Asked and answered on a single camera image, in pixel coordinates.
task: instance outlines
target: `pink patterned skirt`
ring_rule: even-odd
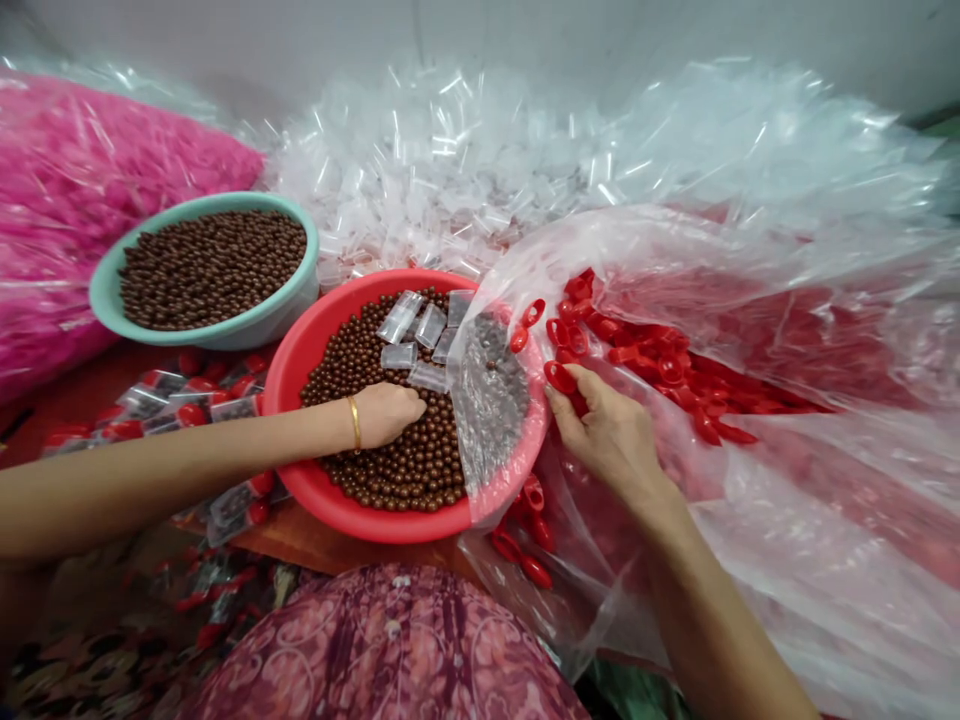
[[[433,567],[301,588],[244,638],[182,718],[589,718],[506,608]]]

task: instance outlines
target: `bangle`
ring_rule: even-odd
[[[353,413],[353,438],[357,444],[353,451],[359,453],[360,448],[363,447],[360,440],[360,413],[357,412],[357,401],[353,399],[353,395],[350,395],[347,400],[350,401],[350,410]]]

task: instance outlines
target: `teal plastic bowl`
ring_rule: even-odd
[[[120,299],[117,271],[127,263],[124,249],[136,244],[140,233],[231,210],[279,210],[299,222],[307,233],[307,250],[300,267],[279,290],[262,303],[216,325],[165,332],[148,330],[127,320]],[[310,216],[295,203],[255,192],[222,193],[190,200],[165,210],[124,235],[110,248],[90,282],[90,307],[110,330],[147,345],[197,345],[209,350],[249,350],[281,338],[308,307],[317,300],[320,283],[316,264],[320,252],[317,229]]]

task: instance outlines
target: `right hand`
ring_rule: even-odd
[[[660,467],[653,421],[644,407],[618,393],[596,373],[580,365],[564,367],[576,379],[589,412],[578,418],[570,400],[547,386],[563,444],[628,507],[643,511],[652,509],[651,504],[660,505],[661,500],[675,504],[679,491]]]

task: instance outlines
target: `red plastic bowl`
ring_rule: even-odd
[[[430,286],[443,292],[477,288],[469,280],[436,270],[388,270],[351,280],[314,303],[290,328],[277,349],[267,375],[264,412],[273,415],[300,407],[300,391],[307,383],[307,375],[323,359],[327,340],[339,330],[340,323],[351,315],[359,315],[366,303],[379,301],[381,295]],[[539,349],[531,342],[524,352],[538,354]],[[542,361],[529,363],[534,368],[542,364]],[[530,386],[542,394],[543,379],[530,377]],[[520,491],[543,445],[548,424],[545,412],[544,403],[530,403],[522,439],[509,463],[511,474],[491,483],[483,491],[490,493],[490,497],[482,498],[477,507],[492,510]],[[310,513],[330,527],[363,540],[393,544],[429,542],[455,535],[474,524],[467,499],[430,514],[391,513],[365,508],[344,496],[312,460],[286,465],[278,472],[293,496]]]

